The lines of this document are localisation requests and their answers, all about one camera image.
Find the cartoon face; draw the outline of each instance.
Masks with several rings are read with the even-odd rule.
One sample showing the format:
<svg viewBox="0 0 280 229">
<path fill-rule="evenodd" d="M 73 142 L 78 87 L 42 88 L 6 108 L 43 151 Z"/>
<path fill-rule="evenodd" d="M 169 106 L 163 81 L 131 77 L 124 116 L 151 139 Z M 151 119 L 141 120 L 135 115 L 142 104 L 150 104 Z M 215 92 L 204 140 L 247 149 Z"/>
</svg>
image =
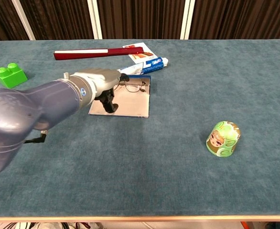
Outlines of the cartoon face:
<svg viewBox="0 0 280 229">
<path fill-rule="evenodd" d="M 214 130 L 210 136 L 210 143 L 214 147 L 220 147 L 222 144 L 224 144 L 224 138 L 217 130 Z"/>
</svg>

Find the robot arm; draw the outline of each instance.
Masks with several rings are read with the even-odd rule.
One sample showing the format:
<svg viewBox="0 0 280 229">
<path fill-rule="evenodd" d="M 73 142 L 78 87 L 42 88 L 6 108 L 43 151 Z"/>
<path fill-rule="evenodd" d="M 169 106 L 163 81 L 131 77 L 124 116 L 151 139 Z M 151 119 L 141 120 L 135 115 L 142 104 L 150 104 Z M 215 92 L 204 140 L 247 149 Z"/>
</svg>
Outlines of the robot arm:
<svg viewBox="0 0 280 229">
<path fill-rule="evenodd" d="M 115 112 L 113 87 L 122 78 L 117 70 L 87 69 L 26 91 L 0 88 L 0 172 L 33 129 L 47 131 L 94 100 Z"/>
</svg>

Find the green cup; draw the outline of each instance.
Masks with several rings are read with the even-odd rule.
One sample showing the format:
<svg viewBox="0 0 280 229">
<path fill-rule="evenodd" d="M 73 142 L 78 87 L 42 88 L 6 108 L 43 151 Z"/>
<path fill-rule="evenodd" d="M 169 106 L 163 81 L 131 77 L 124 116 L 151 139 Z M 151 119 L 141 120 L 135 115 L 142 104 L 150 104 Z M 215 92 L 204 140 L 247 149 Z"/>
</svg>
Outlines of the green cup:
<svg viewBox="0 0 280 229">
<path fill-rule="evenodd" d="M 234 152 L 240 136 L 241 131 L 235 123 L 221 121 L 213 128 L 206 140 L 206 146 L 214 155 L 227 157 Z"/>
</svg>

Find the table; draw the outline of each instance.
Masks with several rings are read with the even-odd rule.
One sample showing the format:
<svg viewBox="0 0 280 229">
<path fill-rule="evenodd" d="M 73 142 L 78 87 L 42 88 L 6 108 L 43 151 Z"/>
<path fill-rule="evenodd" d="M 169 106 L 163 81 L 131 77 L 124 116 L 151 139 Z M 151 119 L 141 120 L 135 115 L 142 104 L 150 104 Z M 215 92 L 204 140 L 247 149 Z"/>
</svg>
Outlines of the table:
<svg viewBox="0 0 280 229">
<path fill-rule="evenodd" d="M 0 173 L 0 221 L 280 221 L 280 40 L 7 41 L 0 67 L 24 69 L 23 90 L 133 65 L 128 56 L 55 61 L 54 50 L 135 42 L 169 59 L 151 73 L 150 117 L 83 109 L 45 143 L 24 145 Z M 227 158 L 205 146 L 221 120 L 242 132 Z"/>
</svg>

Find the green toy block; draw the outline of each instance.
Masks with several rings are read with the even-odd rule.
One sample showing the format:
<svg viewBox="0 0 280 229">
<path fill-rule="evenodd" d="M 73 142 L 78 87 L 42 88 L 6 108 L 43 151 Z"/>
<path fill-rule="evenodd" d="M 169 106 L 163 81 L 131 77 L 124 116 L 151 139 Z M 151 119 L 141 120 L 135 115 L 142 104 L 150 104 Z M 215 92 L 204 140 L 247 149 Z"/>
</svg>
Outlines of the green toy block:
<svg viewBox="0 0 280 229">
<path fill-rule="evenodd" d="M 0 83 L 7 88 L 13 88 L 27 81 L 23 70 L 16 63 L 10 63 L 7 68 L 0 68 Z"/>
</svg>

